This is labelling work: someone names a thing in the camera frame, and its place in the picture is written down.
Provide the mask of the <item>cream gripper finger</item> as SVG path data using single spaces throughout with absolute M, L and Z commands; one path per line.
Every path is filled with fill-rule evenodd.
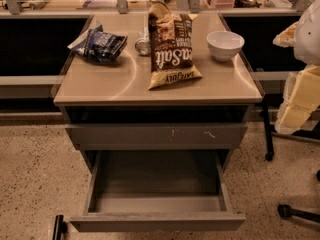
M 320 106 L 320 66 L 308 64 L 299 73 L 291 72 L 285 82 L 275 130 L 291 135 L 298 131 Z
M 295 44 L 295 33 L 297 22 L 291 24 L 273 39 L 273 44 L 279 47 L 293 47 Z

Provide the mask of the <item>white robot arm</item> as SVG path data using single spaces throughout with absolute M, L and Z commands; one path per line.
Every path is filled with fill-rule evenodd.
M 277 133 L 291 135 L 320 106 L 320 0 L 314 0 L 273 44 L 293 47 L 294 57 L 306 64 L 299 73 L 288 75 L 275 123 Z

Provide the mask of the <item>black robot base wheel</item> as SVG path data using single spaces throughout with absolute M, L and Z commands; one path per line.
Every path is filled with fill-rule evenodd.
M 312 212 L 292 208 L 290 205 L 280 204 L 277 206 L 278 215 L 281 218 L 299 217 L 312 222 L 320 223 L 320 215 Z

